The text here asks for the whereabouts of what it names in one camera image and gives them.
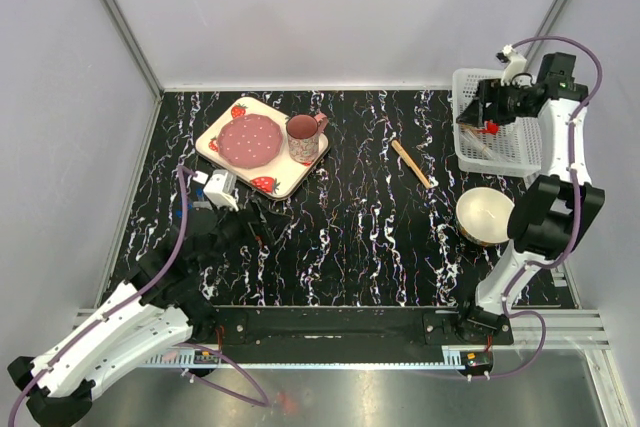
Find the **wooden test tube clamp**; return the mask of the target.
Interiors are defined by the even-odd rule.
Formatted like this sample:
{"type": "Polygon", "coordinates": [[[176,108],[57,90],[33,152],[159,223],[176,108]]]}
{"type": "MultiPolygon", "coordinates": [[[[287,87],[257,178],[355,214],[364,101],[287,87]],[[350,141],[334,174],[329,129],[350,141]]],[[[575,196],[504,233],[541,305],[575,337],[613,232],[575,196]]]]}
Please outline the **wooden test tube clamp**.
{"type": "Polygon", "coordinates": [[[411,156],[407,153],[407,151],[402,147],[402,145],[394,139],[391,142],[391,146],[394,151],[399,155],[399,157],[403,160],[403,162],[411,169],[411,171],[416,175],[420,183],[426,188],[430,189],[432,184],[426,175],[421,171],[420,167],[416,164],[416,162],[411,158],[411,156]]]}

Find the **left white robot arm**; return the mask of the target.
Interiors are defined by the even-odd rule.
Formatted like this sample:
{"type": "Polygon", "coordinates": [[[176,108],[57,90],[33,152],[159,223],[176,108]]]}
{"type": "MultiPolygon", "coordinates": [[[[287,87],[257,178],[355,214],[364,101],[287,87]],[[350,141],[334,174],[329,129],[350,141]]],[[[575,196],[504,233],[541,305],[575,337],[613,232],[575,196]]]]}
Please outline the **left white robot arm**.
{"type": "Polygon", "coordinates": [[[7,371],[40,426],[72,426],[111,385],[156,354],[217,339],[204,271],[230,251],[275,243],[289,219],[252,200],[238,211],[192,208],[138,261],[104,303],[55,347],[7,371]]]}

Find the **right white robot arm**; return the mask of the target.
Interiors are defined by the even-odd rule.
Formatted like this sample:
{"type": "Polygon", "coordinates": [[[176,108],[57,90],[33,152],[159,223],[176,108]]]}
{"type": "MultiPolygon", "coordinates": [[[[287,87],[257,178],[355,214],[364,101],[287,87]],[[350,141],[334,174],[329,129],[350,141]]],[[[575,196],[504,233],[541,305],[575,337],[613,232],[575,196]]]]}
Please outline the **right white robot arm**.
{"type": "Polygon", "coordinates": [[[595,91],[575,81],[575,56],[545,55],[528,86],[517,82],[518,74],[511,69],[521,59],[513,48],[504,49],[499,58],[507,65],[503,74],[479,81],[456,122],[482,128],[536,119],[541,169],[510,214],[503,256],[454,318],[455,334],[470,344],[509,330],[509,310],[522,289],[538,272],[564,262],[605,202],[584,155],[584,120],[595,91]]]}

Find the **clear test tube rack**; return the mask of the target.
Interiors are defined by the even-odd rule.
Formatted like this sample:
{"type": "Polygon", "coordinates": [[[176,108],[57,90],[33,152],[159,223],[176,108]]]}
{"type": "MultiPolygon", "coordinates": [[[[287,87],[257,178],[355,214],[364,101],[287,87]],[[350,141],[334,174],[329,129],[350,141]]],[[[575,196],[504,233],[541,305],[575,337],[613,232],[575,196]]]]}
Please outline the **clear test tube rack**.
{"type": "Polygon", "coordinates": [[[212,209],[212,204],[204,194],[204,190],[202,187],[196,188],[192,193],[189,194],[187,206],[188,211],[191,211],[193,209],[212,209]]]}

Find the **white wash bottle red cap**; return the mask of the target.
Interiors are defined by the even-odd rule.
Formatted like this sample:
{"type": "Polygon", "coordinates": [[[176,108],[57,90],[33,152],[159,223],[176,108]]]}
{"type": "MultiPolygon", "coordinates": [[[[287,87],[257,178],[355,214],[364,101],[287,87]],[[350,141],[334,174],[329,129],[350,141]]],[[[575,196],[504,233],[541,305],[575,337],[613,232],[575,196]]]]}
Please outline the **white wash bottle red cap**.
{"type": "Polygon", "coordinates": [[[486,121],[484,123],[484,126],[482,128],[479,129],[479,132],[481,134],[490,134],[490,135],[496,135],[500,130],[500,126],[493,123],[492,121],[486,121]]]}

